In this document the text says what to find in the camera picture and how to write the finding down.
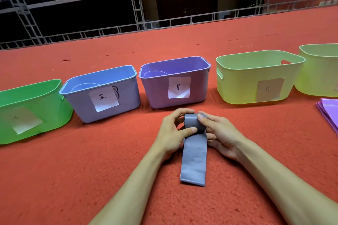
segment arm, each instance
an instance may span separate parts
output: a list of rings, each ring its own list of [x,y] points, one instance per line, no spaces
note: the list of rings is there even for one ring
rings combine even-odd
[[[207,118],[198,116],[198,119],[208,127],[208,145],[241,163],[275,203],[289,225],[337,224],[337,203],[245,138],[229,120],[204,114]]]
[[[177,109],[163,119],[158,136],[148,153],[89,225],[141,223],[152,185],[162,162],[179,148],[185,137],[197,132],[194,127],[177,130],[177,126],[183,122],[180,116],[194,112],[189,108]]]

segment person's right hand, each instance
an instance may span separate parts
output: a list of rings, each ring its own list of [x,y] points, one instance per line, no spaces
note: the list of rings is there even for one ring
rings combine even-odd
[[[236,148],[239,144],[249,141],[224,117],[209,115],[203,111],[206,117],[198,114],[199,122],[206,126],[206,137],[208,145],[217,149],[227,158],[237,160]]]

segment paper label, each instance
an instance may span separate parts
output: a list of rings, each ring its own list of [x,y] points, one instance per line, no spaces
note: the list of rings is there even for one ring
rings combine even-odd
[[[1,114],[1,117],[11,125],[17,134],[24,133],[43,123],[33,112],[24,107],[9,110]]]
[[[119,105],[114,88],[111,86],[93,90],[89,93],[89,96],[95,106],[96,112]]]
[[[284,78],[258,81],[256,102],[280,100],[283,84]]]
[[[191,77],[169,77],[169,99],[184,99],[190,97]]]

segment gray plastic bag roll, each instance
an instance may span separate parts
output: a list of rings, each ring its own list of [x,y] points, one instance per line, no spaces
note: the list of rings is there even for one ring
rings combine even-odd
[[[184,127],[196,127],[197,133],[184,139],[180,181],[205,187],[206,127],[197,114],[184,115]]]

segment yellow-green bin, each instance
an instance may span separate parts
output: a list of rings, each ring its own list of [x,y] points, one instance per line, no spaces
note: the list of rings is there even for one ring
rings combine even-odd
[[[295,82],[298,91],[318,96],[338,97],[338,44],[299,47],[306,59]]]
[[[0,144],[65,125],[73,108],[59,95],[61,86],[60,79],[53,79],[0,91]]]
[[[288,97],[304,61],[279,50],[217,57],[217,90],[231,104],[282,100]]]

